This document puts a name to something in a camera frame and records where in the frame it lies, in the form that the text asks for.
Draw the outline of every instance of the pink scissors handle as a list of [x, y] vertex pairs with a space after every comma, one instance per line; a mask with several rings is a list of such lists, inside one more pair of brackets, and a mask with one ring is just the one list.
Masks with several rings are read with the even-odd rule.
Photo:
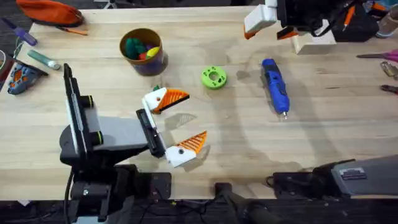
[[398, 62], [398, 49], [385, 54], [386, 59]]

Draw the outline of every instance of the blue toy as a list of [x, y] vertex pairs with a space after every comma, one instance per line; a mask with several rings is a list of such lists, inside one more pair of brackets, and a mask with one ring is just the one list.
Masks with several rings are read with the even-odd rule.
[[48, 75], [40, 69], [17, 61], [17, 65], [11, 72], [11, 80], [8, 83], [8, 93], [18, 95], [32, 86], [39, 77]]

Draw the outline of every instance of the black cable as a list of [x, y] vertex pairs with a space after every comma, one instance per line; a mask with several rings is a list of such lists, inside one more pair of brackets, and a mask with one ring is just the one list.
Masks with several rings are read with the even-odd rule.
[[353, 7], [354, 5], [358, 4], [359, 2], [361, 2], [362, 0], [354, 0], [351, 3], [349, 3], [346, 7], [344, 7], [338, 14], [337, 16], [334, 18], [333, 21], [331, 21], [328, 25], [328, 27], [326, 27], [320, 34], [316, 34], [315, 30], [313, 29], [313, 27], [310, 27], [311, 29], [311, 35], [313, 37], [321, 37], [323, 35], [325, 35], [327, 32], [329, 32], [336, 24], [336, 22], [338, 21], [338, 19], [343, 15], [346, 14], [348, 12], [348, 10]]
[[65, 224], [70, 224], [68, 206], [69, 206], [69, 191], [72, 184], [73, 171], [70, 169], [69, 178], [67, 182], [67, 188], [65, 189], [65, 198], [63, 199], [63, 218], [65, 219]]
[[204, 208], [206, 210], [207, 206], [209, 206], [212, 203], [214, 203], [218, 199], [218, 197], [219, 197], [219, 195], [216, 195], [216, 197], [214, 199], [211, 199], [207, 203], [204, 203], [203, 205], [200, 205], [197, 208], [192, 208], [192, 207], [189, 207], [188, 205], [184, 205], [184, 206], [188, 207], [189, 210], [186, 211], [186, 212], [180, 212], [178, 214], [159, 214], [159, 213], [155, 213], [155, 212], [153, 212], [151, 210], [148, 210], [147, 213], [150, 213], [151, 215], [155, 215], [155, 216], [160, 216], [160, 217], [176, 217], [176, 216], [180, 216], [180, 215], [186, 215], [186, 214], [189, 214], [191, 212], [199, 212], [198, 209]]
[[147, 213], [148, 209], [149, 209], [151, 206], [153, 206], [153, 204], [154, 204], [154, 202], [150, 203], [150, 204], [145, 208], [144, 212], [143, 212], [142, 215], [141, 215], [141, 218], [139, 219], [138, 224], [141, 224], [141, 223], [142, 223], [145, 214]]
[[36, 217], [36, 218], [26, 218], [26, 219], [19, 219], [19, 220], [6, 220], [6, 223], [27, 223], [27, 222], [34, 222], [34, 221], [39, 221], [44, 218], [50, 217], [51, 215], [57, 213], [59, 210], [54, 210], [51, 212], [46, 213], [45, 215], [42, 215], [41, 217]]
[[201, 222], [202, 222], [203, 224], [207, 224], [207, 222], [205, 221], [205, 219], [202, 217], [201, 213], [199, 213], [199, 217], [200, 217], [200, 220], [201, 220]]

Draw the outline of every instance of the cable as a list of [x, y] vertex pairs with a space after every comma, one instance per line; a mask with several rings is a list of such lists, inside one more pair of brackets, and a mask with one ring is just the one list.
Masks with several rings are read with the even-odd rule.
[[352, 1], [349, 5], [347, 5], [346, 7], [344, 7], [344, 8], [337, 14], [337, 16], [335, 17], [335, 19], [329, 23], [328, 27], [326, 27], [320, 34], [316, 34], [316, 33], [315, 33], [315, 30], [313, 29], [313, 27], [310, 27], [310, 29], [311, 29], [311, 35], [312, 35], [313, 37], [321, 37], [321, 36], [325, 35], [327, 32], [329, 32], [329, 31], [335, 26], [335, 24], [336, 24], [337, 20], [340, 18], [340, 16], [342, 16], [342, 15], [345, 14], [345, 13], [347, 13], [348, 10], [349, 10], [352, 6], [358, 4], [360, 1], [361, 1], [361, 0], [354, 0], [354, 1]]
[[44, 218], [50, 217], [53, 214], [56, 214], [59, 211], [59, 208], [52, 210], [45, 215], [42, 215], [41, 217], [35, 217], [35, 218], [26, 218], [26, 219], [19, 219], [19, 220], [6, 220], [6, 223], [26, 223], [26, 222], [34, 222], [34, 221], [39, 221]]
[[205, 204], [203, 204], [203, 205], [200, 205], [200, 206], [197, 207], [197, 208], [192, 208], [192, 207], [190, 207], [190, 206], [188, 206], [188, 205], [183, 205], [183, 206], [189, 208], [189, 210], [186, 211], [186, 212], [180, 212], [180, 213], [177, 213], [177, 214], [159, 214], [159, 213], [155, 213], [155, 212], [153, 212], [153, 211], [151, 211], [151, 210], [147, 210], [147, 213], [150, 213], [151, 215], [155, 215], [155, 216], [160, 216], [160, 217], [176, 217], [176, 216], [180, 216], [180, 215], [186, 215], [186, 214], [189, 214], [189, 213], [191, 213], [191, 212], [198, 212], [198, 213], [200, 213], [200, 212], [198, 211], [198, 209], [204, 208], [205, 211], [206, 211], [207, 206], [209, 206], [209, 205], [211, 205], [212, 203], [214, 203], [214, 202], [218, 199], [218, 197], [220, 197], [220, 195], [216, 195], [216, 196], [214, 197], [214, 199], [209, 200], [207, 203], [205, 203]]
[[138, 224], [141, 224], [141, 223], [142, 223], [145, 214], [147, 213], [148, 209], [149, 209], [151, 206], [153, 206], [153, 204], [154, 204], [154, 202], [152, 202], [151, 204], [149, 204], [149, 205], [145, 208], [144, 212], [143, 212], [142, 215], [141, 215], [141, 218], [139, 219]]
[[65, 224], [70, 224], [69, 214], [68, 214], [68, 201], [69, 201], [69, 191], [72, 184], [73, 171], [70, 169], [69, 178], [67, 182], [67, 188], [65, 189], [65, 198], [63, 199], [63, 217], [65, 219]]
[[203, 219], [201, 213], [199, 213], [199, 217], [200, 217], [200, 221], [201, 221], [203, 224], [207, 224], [207, 222], [205, 221], [205, 219]]
[[14, 58], [14, 59], [17, 58], [19, 52], [21, 51], [22, 44], [24, 43], [23, 41], [21, 41], [20, 43], [18, 43], [19, 41], [20, 41], [20, 38], [17, 37], [17, 39], [16, 39], [16, 41], [15, 41], [15, 50], [14, 50], [14, 55], [13, 55], [13, 58]]

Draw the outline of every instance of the scissors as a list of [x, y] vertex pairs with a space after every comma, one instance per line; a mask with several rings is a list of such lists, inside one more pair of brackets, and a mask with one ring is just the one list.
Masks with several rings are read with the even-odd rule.
[[363, 54], [357, 55], [357, 58], [384, 58], [387, 60], [392, 60], [398, 62], [398, 49], [392, 50], [390, 52], [381, 53], [381, 54]]

